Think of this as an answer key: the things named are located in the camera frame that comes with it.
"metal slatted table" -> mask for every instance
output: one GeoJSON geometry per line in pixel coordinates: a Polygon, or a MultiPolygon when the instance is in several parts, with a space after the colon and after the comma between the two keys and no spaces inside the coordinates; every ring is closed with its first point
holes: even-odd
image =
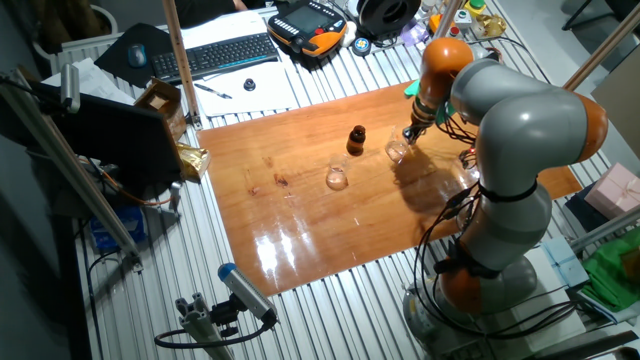
{"type": "MultiPolygon", "coordinates": [[[[492,0],[487,12],[509,19],[492,0]]],[[[261,14],[268,18],[274,8],[261,14]]],[[[523,42],[513,24],[505,36],[523,42]]],[[[85,58],[96,60],[117,40],[107,36],[65,44],[63,51],[52,57],[51,68],[59,72],[65,63],[85,58]]],[[[514,44],[487,42],[499,49],[507,66],[547,81],[535,56],[514,44]]],[[[398,44],[388,49],[374,50],[361,58],[341,49],[338,56],[323,60],[311,71],[293,63],[280,54],[298,107],[310,106],[346,96],[376,90],[417,79],[424,45],[405,48],[398,44]]],[[[114,83],[137,98],[143,89],[131,86],[107,73],[114,83]]],[[[410,109],[407,109],[407,121],[410,109]]],[[[210,129],[263,116],[274,112],[239,113],[203,121],[210,129]]],[[[189,126],[182,141],[198,146],[195,130],[189,126]]],[[[591,159],[571,166],[582,186],[597,180],[610,166],[604,154],[598,152],[591,159]]],[[[187,182],[179,206],[181,216],[175,224],[146,209],[150,237],[141,245],[144,271],[134,273],[117,261],[98,264],[91,276],[81,274],[89,338],[94,359],[207,359],[201,350],[168,350],[158,348],[153,337],[172,329],[179,329],[178,312],[174,300],[201,292],[208,303],[228,299],[229,291],[217,278],[222,263],[233,257],[216,204],[208,175],[200,184],[187,182]],[[95,297],[89,296],[89,289],[95,297]]],[[[168,192],[157,194],[159,200],[168,192]]],[[[582,227],[563,205],[567,197],[553,202],[553,219],[545,239],[556,236],[576,238],[584,233],[582,227]]],[[[428,253],[429,264],[444,258],[444,241],[434,241],[428,253]]],[[[76,239],[80,268],[86,269],[100,254],[90,245],[88,233],[76,239]]],[[[281,320],[275,331],[257,339],[232,346],[237,359],[421,359],[424,353],[407,329],[401,302],[404,287],[412,282],[415,250],[409,249],[361,266],[343,271],[272,296],[281,320]]],[[[242,335],[256,331],[259,324],[250,314],[241,314],[239,329],[242,335]]],[[[182,335],[176,341],[186,342],[182,335]]]]}

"brown glass bottle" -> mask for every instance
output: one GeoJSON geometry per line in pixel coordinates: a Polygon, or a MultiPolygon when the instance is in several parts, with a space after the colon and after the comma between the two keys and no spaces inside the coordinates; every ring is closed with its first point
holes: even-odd
{"type": "Polygon", "coordinates": [[[347,140],[347,151],[353,156],[362,155],[364,151],[364,141],[367,138],[365,135],[366,130],[362,125],[356,125],[349,133],[349,140],[347,140]]]}

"cardboard box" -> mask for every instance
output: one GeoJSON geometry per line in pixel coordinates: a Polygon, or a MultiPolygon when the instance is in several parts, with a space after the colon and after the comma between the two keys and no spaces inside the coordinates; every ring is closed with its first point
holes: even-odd
{"type": "Polygon", "coordinates": [[[187,131],[184,118],[180,90],[156,78],[151,79],[151,86],[136,100],[134,106],[157,111],[164,115],[174,141],[178,141],[187,131]]]}
{"type": "Polygon", "coordinates": [[[553,238],[541,242],[540,247],[547,255],[549,264],[562,285],[572,288],[589,281],[589,275],[569,246],[567,239],[553,238]]]}
{"type": "Polygon", "coordinates": [[[602,175],[585,201],[608,219],[613,219],[640,204],[640,180],[616,163],[602,175]]]}
{"type": "Polygon", "coordinates": [[[596,183],[593,183],[575,193],[565,204],[567,209],[578,219],[580,225],[582,225],[587,232],[595,230],[598,226],[604,225],[609,221],[609,219],[584,200],[595,185],[596,183]]]}

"pen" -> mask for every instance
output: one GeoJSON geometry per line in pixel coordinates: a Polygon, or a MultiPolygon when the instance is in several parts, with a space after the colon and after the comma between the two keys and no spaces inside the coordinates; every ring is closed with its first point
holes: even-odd
{"type": "Polygon", "coordinates": [[[202,90],[204,90],[204,91],[208,91],[208,92],[210,92],[210,93],[214,93],[214,94],[216,94],[216,95],[220,96],[220,97],[221,97],[221,98],[223,98],[223,99],[232,99],[232,97],[231,97],[231,96],[229,96],[229,95],[227,95],[227,94],[223,94],[223,93],[221,93],[221,92],[219,92],[219,91],[215,91],[215,90],[213,90],[213,89],[212,89],[212,88],[210,88],[210,87],[206,87],[206,86],[204,86],[204,85],[200,85],[200,84],[193,84],[193,85],[195,85],[198,89],[202,89],[202,90]]]}

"desk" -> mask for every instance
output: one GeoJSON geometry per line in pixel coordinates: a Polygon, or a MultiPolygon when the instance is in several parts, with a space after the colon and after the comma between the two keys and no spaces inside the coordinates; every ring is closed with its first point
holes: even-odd
{"type": "MultiPolygon", "coordinates": [[[[236,264],[267,295],[417,246],[445,202],[475,183],[458,160],[469,146],[436,127],[392,166],[384,147],[409,123],[408,85],[198,134],[236,264]],[[350,157],[349,186],[333,191],[327,162],[358,124],[365,152],[350,157]]],[[[567,167],[539,181],[554,199],[581,189],[567,167]]],[[[456,232],[448,221],[432,239],[456,232]]]]}
{"type": "MultiPolygon", "coordinates": [[[[487,0],[487,12],[499,13],[509,23],[508,16],[495,1],[487,0]]],[[[274,13],[273,9],[262,12],[264,17],[274,13]]],[[[509,23],[505,35],[522,41],[514,24],[509,23]]],[[[63,52],[53,57],[51,69],[57,73],[64,63],[88,57],[95,60],[116,39],[117,36],[106,36],[65,44],[63,52]]],[[[490,46],[503,53],[508,66],[543,79],[541,69],[524,50],[495,42],[490,46]]],[[[396,46],[358,58],[348,50],[341,50],[338,57],[319,62],[312,71],[291,63],[283,54],[281,57],[302,108],[416,79],[420,51],[418,47],[396,46]]],[[[142,94],[143,89],[108,76],[129,95],[138,97],[142,94]]],[[[205,129],[217,128],[272,114],[241,113],[216,117],[204,121],[203,126],[205,129]]],[[[199,145],[197,133],[191,127],[182,140],[199,145]]],[[[609,165],[606,157],[598,153],[588,161],[571,166],[571,171],[580,185],[585,186],[609,165]]],[[[180,328],[175,299],[189,298],[200,291],[209,305],[225,301],[229,292],[218,280],[216,272],[222,263],[237,261],[222,223],[217,190],[211,186],[208,175],[201,184],[187,182],[181,194],[181,217],[177,223],[149,217],[154,240],[140,246],[145,268],[141,274],[120,272],[115,261],[98,264],[91,277],[81,272],[94,359],[101,358],[98,339],[105,359],[207,359],[203,351],[173,352],[157,348],[153,343],[154,335],[180,328]],[[93,306],[88,296],[89,282],[96,292],[93,306]]],[[[168,197],[168,193],[157,195],[160,199],[168,197]]],[[[553,220],[545,238],[581,234],[580,228],[565,216],[565,202],[566,197],[553,202],[553,220]]],[[[76,240],[81,269],[86,269],[99,256],[89,243],[81,238],[76,240]]],[[[432,244],[427,254],[428,264],[444,256],[442,241],[432,244]]],[[[281,323],[275,331],[232,346],[236,358],[379,359],[383,354],[387,359],[422,359],[422,350],[409,335],[401,308],[403,286],[412,281],[414,256],[413,250],[401,251],[271,296],[281,323]]],[[[257,330],[258,324],[251,315],[242,313],[238,327],[242,335],[247,335],[257,330]]]]}

